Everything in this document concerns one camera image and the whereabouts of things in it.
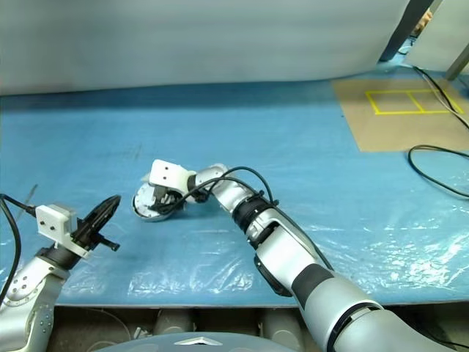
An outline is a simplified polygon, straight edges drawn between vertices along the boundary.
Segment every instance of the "white bracket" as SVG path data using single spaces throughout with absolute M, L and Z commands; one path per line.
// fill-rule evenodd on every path
M 167 187 L 184 195 L 189 192 L 188 178 L 195 174 L 195 171 L 188 171 L 180 165 L 156 159 L 153 161 L 148 182 L 152 186 Z
M 80 257 L 87 258 L 89 252 L 72 242 L 70 234 L 76 230 L 74 211 L 58 205 L 41 205 L 36 208 L 37 231 L 56 245 L 60 244 Z

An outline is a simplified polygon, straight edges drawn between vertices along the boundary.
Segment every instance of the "cardboard sheet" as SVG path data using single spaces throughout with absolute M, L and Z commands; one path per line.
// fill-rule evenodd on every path
M 447 82 L 440 84 L 459 112 L 469 111 L 467 99 Z M 416 144 L 469 149 L 468 131 L 425 81 L 344 79 L 333 87 L 362 152 L 406 150 Z

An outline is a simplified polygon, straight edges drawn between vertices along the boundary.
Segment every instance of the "blue table surface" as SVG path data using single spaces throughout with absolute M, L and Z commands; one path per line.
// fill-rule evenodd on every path
M 416 78 L 403 68 L 361 77 Z M 32 203 L 61 202 L 82 216 L 122 195 L 102 231 L 120 250 L 99 246 L 81 261 L 59 304 L 295 304 L 273 293 L 215 202 L 161 223 L 133 215 L 132 197 L 155 158 L 195 170 L 216 162 L 259 170 L 335 269 L 384 304 L 468 298 L 467 201 L 424 182 L 404 153 L 361 153 L 329 81 L 12 96 L 1 109 L 3 192 L 25 200 L 34 189 Z M 467 161 L 440 153 L 417 159 L 468 189 Z M 14 247 L 1 225 L 5 280 Z M 23 265 L 50 241 L 26 214 L 18 226 Z

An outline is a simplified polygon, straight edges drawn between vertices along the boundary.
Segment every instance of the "cable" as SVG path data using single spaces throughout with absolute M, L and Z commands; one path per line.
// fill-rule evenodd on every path
M 110 346 L 117 345 L 113 341 L 97 341 L 97 342 L 93 343 L 91 346 L 89 346 L 89 348 L 86 350 L 86 352 L 96 351 L 94 348 L 96 348 L 96 346 L 102 345 L 103 343 L 107 343 Z
M 129 341 L 132 340 L 132 335 L 130 334 L 130 330 L 129 328 L 127 327 L 127 325 L 125 325 L 125 323 L 120 320 L 116 315 L 110 313 L 110 312 L 107 312 L 105 311 L 104 309 L 95 309 L 95 308 L 88 308 L 88 307 L 80 307 L 82 309 L 87 309 L 87 310 L 91 310 L 93 312 L 99 312 L 99 313 L 103 313 L 103 314 L 106 314 L 107 316 L 113 318 L 115 321 L 117 321 L 119 324 L 122 325 L 122 327 L 125 329 L 125 332 L 127 332 L 127 335 L 129 337 Z
M 296 222 L 293 221 L 292 218 L 290 218 L 286 213 L 284 213 L 282 210 L 278 209 L 276 206 L 274 207 L 282 216 L 284 216 L 288 221 L 292 223 L 293 226 L 295 226 L 297 229 L 299 229 L 301 232 L 303 232 L 303 229 L 298 225 Z M 306 236 L 311 245 L 314 247 L 314 250 L 317 252 L 317 255 L 320 256 L 321 260 L 324 262 L 324 265 L 329 269 L 334 271 L 333 266 L 329 263 L 329 260 L 325 257 L 325 255 L 321 252 L 318 246 L 309 238 L 309 236 Z
M 7 281 L 5 282 L 5 285 L 3 286 L 3 289 L 1 290 L 0 293 L 0 305 L 5 299 L 5 296 L 7 295 L 8 288 L 10 287 L 13 277 L 15 276 L 16 269 L 18 268 L 18 264 L 20 262 L 20 256 L 21 256 L 21 237 L 20 237 L 20 231 L 18 230 L 18 226 L 16 225 L 16 221 L 13 218 L 13 215 L 10 212 L 10 209 L 7 207 L 7 203 L 5 203 L 4 199 L 10 200 L 11 198 L 8 197 L 5 194 L 0 194 L 0 208 L 5 214 L 5 217 L 8 220 L 8 223 L 10 224 L 10 228 L 13 233 L 13 238 L 15 239 L 15 256 L 13 257 L 13 264 L 10 269 L 10 273 L 8 274 Z
M 441 103 L 449 112 L 451 112 L 451 113 L 469 130 L 469 122 L 468 122 L 461 114 L 459 114 L 456 110 L 451 109 L 448 105 L 446 105 L 446 103 L 443 101 L 443 99 L 441 98 L 441 96 L 439 96 L 439 94 L 437 94 L 437 92 L 435 91 L 435 88 L 437 88 L 437 87 L 427 78 L 427 76 L 423 76 L 423 75 L 422 75 L 422 78 L 425 80 L 426 83 L 428 83 L 428 85 L 430 86 L 430 88 L 432 88 L 433 94 L 434 94 L 435 97 L 440 101 L 440 103 Z
M 233 182 L 239 183 L 242 186 L 245 186 L 253 194 L 258 194 L 258 192 L 254 188 L 252 188 L 249 184 L 247 184 L 246 182 L 243 182 L 242 180 L 239 180 L 234 177 L 220 176 L 220 177 L 213 178 L 212 180 L 205 181 L 201 183 L 200 185 L 192 188 L 188 193 L 184 194 L 184 196 L 179 198 L 176 202 L 163 205 L 160 208 L 158 208 L 158 212 L 162 215 L 169 214 L 170 212 L 178 209 L 182 204 L 184 204 L 187 198 L 189 198 L 190 196 L 193 196 L 195 193 L 203 189 L 205 186 L 211 183 L 217 183 L 218 181 L 233 181 Z
M 468 193 L 465 193 L 465 192 L 462 192 L 462 191 L 459 191 L 455 188 L 452 188 L 448 185 L 446 185 L 445 183 L 429 176 L 428 174 L 426 174 L 425 172 L 421 171 L 417 166 L 416 164 L 414 163 L 413 159 L 412 159 L 412 154 L 414 151 L 416 150 L 433 150 L 433 151 L 437 151 L 437 152 L 445 152 L 445 153 L 451 153 L 451 154 L 455 154 L 455 155 L 460 155 L 464 158 L 469 158 L 469 154 L 466 154 L 466 153 L 463 153 L 463 152 L 458 152 L 457 150 L 451 150 L 451 149 L 446 149 L 446 148 L 442 148 L 442 147 L 438 147 L 436 145 L 430 145 L 430 144 L 419 144 L 419 145 L 416 145 L 415 147 L 412 147 L 410 148 L 410 150 L 407 152 L 407 161 L 409 162 L 409 165 L 414 169 L 415 172 L 417 172 L 420 176 L 426 178 L 428 181 L 430 182 L 433 182 L 437 185 L 439 185 L 440 187 L 443 187 L 444 189 L 447 189 L 448 191 L 450 192 L 453 192 L 459 196 L 462 196 L 462 197 L 466 197 L 466 198 L 469 198 L 469 194 Z
M 23 209 L 29 215 L 31 215 L 33 217 L 36 217 L 36 207 L 35 206 L 23 204 L 22 202 L 19 202 L 16 199 L 13 199 L 10 196 L 7 196 L 6 194 L 0 194 L 0 197 L 7 200 L 10 203 L 12 203 L 13 205 L 16 205 L 18 208 Z
M 208 180 L 206 182 L 203 182 L 201 183 L 200 185 L 194 187 L 193 189 L 191 189 L 188 193 L 186 193 L 182 198 L 179 198 L 175 203 L 172 203 L 172 205 L 170 205 L 170 207 L 168 208 L 163 208 L 165 210 L 163 210 L 161 212 L 162 209 L 158 209 L 158 212 L 160 214 L 168 214 L 170 212 L 172 212 L 173 210 L 176 210 L 178 209 L 179 206 L 181 206 L 184 201 L 189 198 L 190 196 L 194 195 L 197 191 L 203 189 L 205 186 L 209 185 L 212 183 L 212 185 L 210 186 L 207 194 L 210 195 L 212 190 L 213 190 L 213 187 L 215 187 L 215 185 L 219 182 L 219 181 L 222 181 L 222 180 L 228 180 L 228 181 L 234 181 L 236 183 L 239 183 L 240 185 L 242 186 L 245 186 L 249 191 L 251 191 L 254 195 L 255 194 L 259 194 L 259 192 L 257 192 L 256 190 L 254 190 L 250 185 L 248 185 L 247 183 L 237 179 L 237 178 L 234 178 L 234 177 L 227 177 L 226 175 L 231 173 L 231 172 L 234 172 L 236 170 L 246 170 L 246 171 L 249 171 L 251 173 L 253 173 L 254 175 L 256 175 L 261 181 L 262 183 L 264 184 L 264 187 L 267 191 L 267 194 L 269 196 L 269 201 L 270 203 L 273 205 L 273 207 L 280 213 L 282 214 L 286 219 L 288 219 L 289 221 L 292 222 L 292 224 L 297 227 L 301 232 L 303 231 L 301 229 L 301 227 L 296 224 L 290 217 L 288 217 L 287 214 L 285 214 L 282 210 L 278 209 L 277 208 L 277 204 L 278 202 L 273 200 L 273 195 L 272 195 L 272 191 L 270 189 L 270 186 L 269 186 L 269 183 L 266 181 L 266 179 L 260 174 L 258 173 L 258 171 L 250 168 L 250 167 L 247 167 L 247 166 L 238 166 L 238 167 L 234 167 L 228 171 L 226 171 L 225 173 L 223 173 L 220 177 L 217 177 L 217 178 L 213 178 L 212 180 Z M 311 245 L 314 247 L 314 250 L 316 250 L 317 254 L 320 256 L 321 260 L 324 262 L 324 264 L 328 267 L 328 269 L 332 270 L 333 271 L 333 266 L 329 263 L 329 261 L 326 259 L 325 255 L 320 251 L 320 249 L 316 246 L 316 244 L 311 241 Z
M 223 173 L 221 175 L 221 177 L 224 177 L 224 176 L 227 176 L 228 174 L 231 174 L 232 172 L 235 172 L 237 170 L 245 170 L 245 171 L 249 171 L 251 174 L 254 174 L 257 176 L 257 178 L 259 178 L 261 180 L 261 182 L 264 184 L 264 187 L 265 187 L 265 190 L 267 192 L 267 195 L 269 196 L 269 200 L 271 203 L 274 203 L 274 200 L 273 200 L 273 195 L 272 195 L 272 191 L 270 190 L 270 187 L 269 187 L 269 183 L 266 181 L 266 179 L 260 174 L 258 173 L 258 171 L 252 169 L 251 167 L 247 167 L 247 166 L 237 166 L 237 167 L 233 167 L 232 169 L 226 171 L 225 173 Z M 212 193 L 212 190 L 213 188 L 216 186 L 216 184 L 218 183 L 218 181 L 214 182 L 209 190 L 208 190 L 208 194 L 211 194 Z
M 445 98 L 446 102 L 448 103 L 450 109 L 452 111 L 456 111 L 454 110 L 454 107 L 452 106 L 451 104 L 451 101 L 449 100 L 448 96 L 445 94 L 445 92 L 443 91 L 443 89 L 438 85 L 437 82 L 435 82 L 435 80 L 427 73 L 425 72 L 424 70 L 422 70 L 421 68 L 417 67 L 417 66 L 414 66 L 413 69 L 415 71 L 417 71 L 418 73 L 420 73 L 422 76 L 426 76 L 434 85 L 435 87 L 438 89 L 438 91 L 440 92 L 441 96 L 443 98 Z

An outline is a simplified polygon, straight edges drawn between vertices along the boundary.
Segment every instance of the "metal pole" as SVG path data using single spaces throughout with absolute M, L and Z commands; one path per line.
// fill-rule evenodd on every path
M 445 78 L 448 81 L 454 80 L 461 73 L 469 62 L 469 44 L 466 45 L 462 53 L 454 60 L 453 64 L 446 71 Z

